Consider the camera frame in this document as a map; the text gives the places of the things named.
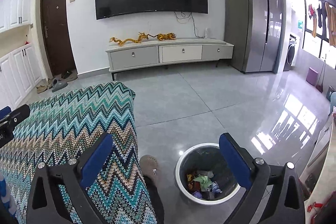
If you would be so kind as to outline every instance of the baseboard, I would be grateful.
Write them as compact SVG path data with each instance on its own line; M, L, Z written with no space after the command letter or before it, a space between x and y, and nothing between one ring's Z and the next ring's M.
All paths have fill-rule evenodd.
M97 76L97 75L104 75L109 73L109 67L108 68L104 68L104 69L98 69L98 70L92 70L92 71L88 71L88 72L84 72L84 73L79 73L78 74L78 79L84 79L84 78L88 78L88 77L93 77L93 76Z

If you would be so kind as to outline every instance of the tv stand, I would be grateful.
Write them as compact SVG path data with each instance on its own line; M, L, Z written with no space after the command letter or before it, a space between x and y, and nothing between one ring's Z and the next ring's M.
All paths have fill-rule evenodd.
M153 39L142 43L127 42L123 46L111 43L106 52L110 63L109 72L115 80L115 73L124 70L231 59L233 47L219 39L178 38L166 41Z

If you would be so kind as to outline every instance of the silver bolt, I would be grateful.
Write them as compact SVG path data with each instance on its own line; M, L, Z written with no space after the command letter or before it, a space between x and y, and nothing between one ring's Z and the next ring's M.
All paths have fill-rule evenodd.
M293 169L293 168L294 168L294 163L292 163L292 162L288 162L288 163L287 163L287 167L288 167L289 169Z
M263 165L265 161L262 158L256 158L255 162L256 164Z
M68 160L68 163L70 165L74 165L76 162L77 162L77 160L75 158L72 158L72 159Z
M38 169L42 169L43 167L45 167L45 163L44 162L40 162L38 165L37 165Z

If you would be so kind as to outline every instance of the golden dragon toy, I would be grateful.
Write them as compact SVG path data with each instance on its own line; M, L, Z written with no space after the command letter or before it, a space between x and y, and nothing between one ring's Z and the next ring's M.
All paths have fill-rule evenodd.
M160 41L164 41L164 40L175 40L176 39L176 34L175 33L168 33L168 34L157 34L155 36L152 36L150 34L145 34L144 32L139 32L139 37L137 40L134 40L132 38L127 38L124 41L120 40L120 39L116 39L115 37L111 37L110 38L110 42L116 42L118 43L119 46L123 46L127 41L132 41L134 43L141 43L141 40L143 39L149 39L148 36L150 37L156 37L158 40Z

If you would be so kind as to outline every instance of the crocheted blanket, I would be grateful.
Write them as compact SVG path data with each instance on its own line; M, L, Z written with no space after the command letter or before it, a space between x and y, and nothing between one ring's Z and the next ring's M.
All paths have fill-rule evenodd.
M31 104L30 117L0 149L0 170L26 223L30 184L36 166L78 158L103 132L113 150L87 193L108 223L156 223L138 161L133 116L135 93L121 82L73 90ZM81 223L64 187L63 200L74 223Z

